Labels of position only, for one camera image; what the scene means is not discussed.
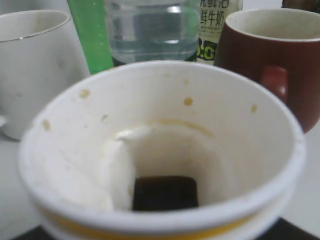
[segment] red mug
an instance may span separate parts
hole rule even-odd
[[[319,120],[320,14],[289,8],[232,13],[214,65],[265,86],[286,103],[305,133]]]

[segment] cup rim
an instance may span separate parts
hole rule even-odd
[[[37,179],[32,174],[32,171],[28,170],[28,163],[31,161],[30,152],[33,149],[32,142],[36,134],[35,128],[42,126],[42,122],[46,119],[47,113],[60,104],[63,104],[64,101],[69,99],[69,96],[72,93],[87,88],[88,85],[98,83],[100,81],[112,81],[112,77],[108,76],[113,73],[135,68],[150,68],[157,65],[180,65],[188,68],[209,68],[226,75],[234,76],[239,81],[242,81],[243,84],[252,85],[252,87],[257,91],[260,91],[261,94],[268,95],[274,104],[283,112],[288,124],[290,125],[293,136],[292,152],[290,153],[290,157],[283,170],[259,188],[234,199],[195,209],[160,212],[156,215],[152,213],[119,211],[98,213],[93,209],[78,207],[64,202],[55,195],[54,192],[38,186]],[[272,199],[279,196],[284,189],[293,183],[303,168],[305,157],[306,143],[303,131],[298,121],[290,110],[268,90],[242,75],[220,67],[202,63],[162,60],[131,63],[97,73],[76,83],[56,97],[42,112],[37,115],[32,122],[32,127],[26,131],[22,138],[19,149],[18,171],[35,202],[40,203],[41,206],[51,210],[53,213],[65,216],[76,223],[80,223],[85,226],[92,226],[97,229],[112,229],[114,231],[127,233],[154,233],[159,231],[164,233],[176,233],[177,231],[194,232],[199,229],[221,226],[253,214],[269,203]]]
[[[236,11],[234,13],[231,13],[228,15],[225,19],[225,25],[228,26],[230,29],[234,30],[235,32],[238,32],[240,34],[246,35],[251,38],[261,39],[261,40],[269,40],[269,41],[277,41],[277,42],[291,42],[291,43],[310,43],[310,42],[318,42],[320,41],[319,37],[312,37],[312,38],[277,38],[277,37],[269,37],[269,36],[262,36],[258,34],[249,33],[243,30],[238,29],[237,27],[232,26],[230,23],[232,18],[237,18],[241,15],[246,15],[248,13],[261,13],[261,12],[296,12],[301,13],[304,15],[314,15],[315,17],[319,18],[320,21],[320,14],[316,12],[310,12],[305,11],[301,9],[293,9],[293,8],[275,8],[275,9],[249,9],[249,10],[242,10],[242,11]]]
[[[25,15],[25,14],[37,14],[37,13],[56,13],[56,14],[62,14],[65,16],[65,20],[63,22],[61,22],[58,25],[55,25],[54,27],[48,28],[46,30],[42,30],[42,31],[37,31],[35,33],[29,34],[29,35],[25,35],[25,36],[21,36],[21,37],[15,37],[15,38],[8,38],[5,40],[0,40],[0,43],[5,43],[5,42],[11,42],[11,41],[19,41],[19,40],[24,40],[24,39],[28,39],[28,38],[32,38],[38,35],[42,35],[48,32],[51,32],[53,30],[56,30],[64,25],[66,25],[70,20],[71,20],[71,16],[66,13],[65,11],[61,11],[61,10],[51,10],[51,9],[38,9],[38,10],[28,10],[28,11],[17,11],[17,12],[10,12],[10,13],[6,13],[0,16],[0,20],[2,18],[6,18],[6,17],[10,17],[10,16],[17,16],[17,15]]]

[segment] yellow stripe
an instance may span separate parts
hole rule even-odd
[[[212,238],[221,234],[225,234],[231,230],[234,230],[244,225],[253,218],[253,216],[249,216],[223,226],[200,232],[180,233],[171,235],[128,235],[124,233],[107,232],[90,228],[85,225],[81,225],[71,220],[68,220],[60,215],[49,212],[43,209],[42,207],[40,207],[40,211],[43,214],[45,214],[46,217],[51,219],[55,224],[57,224],[59,228],[62,228],[76,236],[81,235],[83,237],[95,240],[203,240],[206,238]]]

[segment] coffee stain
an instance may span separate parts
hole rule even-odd
[[[80,98],[82,99],[86,99],[87,97],[89,97],[91,94],[90,90],[88,89],[83,89],[81,92],[80,92]]]
[[[24,94],[22,92],[18,91],[15,96],[18,98],[21,98],[23,95]]]
[[[190,107],[190,106],[192,106],[192,104],[194,104],[194,100],[192,99],[192,97],[187,97],[184,100],[184,105],[185,106]]]
[[[45,130],[46,132],[49,132],[50,129],[51,129],[51,125],[50,125],[50,122],[49,122],[48,120],[44,120],[44,121],[42,122],[42,126],[43,126],[43,128],[44,128],[44,130]]]
[[[188,79],[188,78],[186,78],[185,80],[183,80],[183,83],[184,83],[184,85],[189,85],[189,83],[190,83],[190,80]]]
[[[251,112],[255,114],[257,111],[258,111],[258,106],[256,104],[253,104],[251,107]]]
[[[128,194],[132,197],[134,195],[134,190],[131,186],[128,187]]]
[[[179,120],[179,119],[164,118],[164,119],[153,120],[153,121],[148,122],[148,125],[153,125],[153,124],[162,124],[162,125],[169,125],[169,126],[183,126],[183,127],[189,128],[189,129],[197,130],[210,138],[215,138],[215,135],[207,128],[200,126],[196,123],[188,122],[188,121],[183,121],[183,120]]]
[[[103,115],[101,118],[101,123],[102,124],[107,124],[108,123],[108,115]]]

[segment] white mug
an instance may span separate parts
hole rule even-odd
[[[0,126],[19,140],[60,92],[89,75],[71,17],[58,10],[0,16]]]

